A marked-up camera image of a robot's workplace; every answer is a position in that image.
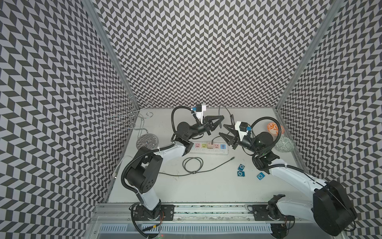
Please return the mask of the pink usb charger plug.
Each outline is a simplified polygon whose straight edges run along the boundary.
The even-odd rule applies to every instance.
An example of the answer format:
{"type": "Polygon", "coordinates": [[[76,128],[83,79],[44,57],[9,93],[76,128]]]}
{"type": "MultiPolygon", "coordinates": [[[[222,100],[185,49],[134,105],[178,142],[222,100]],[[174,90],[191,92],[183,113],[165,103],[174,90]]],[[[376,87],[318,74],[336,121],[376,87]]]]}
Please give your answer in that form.
{"type": "Polygon", "coordinates": [[[208,149],[215,149],[215,144],[212,144],[212,143],[209,142],[209,143],[207,144],[207,148],[208,148],[208,149]]]}

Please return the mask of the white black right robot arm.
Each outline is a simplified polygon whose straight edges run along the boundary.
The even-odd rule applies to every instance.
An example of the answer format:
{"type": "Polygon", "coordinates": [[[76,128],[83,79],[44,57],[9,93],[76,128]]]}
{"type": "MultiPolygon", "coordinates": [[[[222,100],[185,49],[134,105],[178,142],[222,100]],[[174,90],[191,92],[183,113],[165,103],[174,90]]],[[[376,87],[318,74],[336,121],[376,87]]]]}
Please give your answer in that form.
{"type": "Polygon", "coordinates": [[[341,183],[313,177],[273,153],[272,149],[282,136],[278,120],[261,117],[252,124],[237,121],[235,124],[225,124],[224,128],[229,133],[220,133],[220,136],[233,149],[240,146],[251,151],[252,162],[259,171],[283,180],[307,197],[305,200],[292,200],[284,194],[274,195],[266,207],[270,220],[278,221],[286,217],[305,219],[316,223],[331,236],[355,230],[348,227],[355,224],[357,212],[341,183]],[[277,125],[277,137],[269,132],[253,134],[255,125],[263,120],[271,120],[277,125]]]}

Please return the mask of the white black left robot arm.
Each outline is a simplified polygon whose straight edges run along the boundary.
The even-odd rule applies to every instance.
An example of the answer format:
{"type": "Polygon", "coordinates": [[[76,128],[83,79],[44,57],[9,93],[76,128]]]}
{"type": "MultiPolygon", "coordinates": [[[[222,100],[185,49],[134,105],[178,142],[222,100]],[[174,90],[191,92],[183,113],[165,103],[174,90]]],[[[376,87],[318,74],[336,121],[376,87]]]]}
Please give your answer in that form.
{"type": "Polygon", "coordinates": [[[133,192],[139,199],[139,205],[150,213],[160,210],[161,200],[153,189],[164,162],[187,155],[194,146],[191,139],[210,135],[224,120],[224,116],[205,116],[206,105],[197,104],[190,108],[175,107],[171,112],[171,127],[173,135],[171,144],[164,147],[149,149],[142,147],[133,159],[125,166],[121,174],[122,186],[133,192]],[[181,122],[175,126],[174,116],[177,110],[186,110],[194,118],[195,124],[181,122]]]}

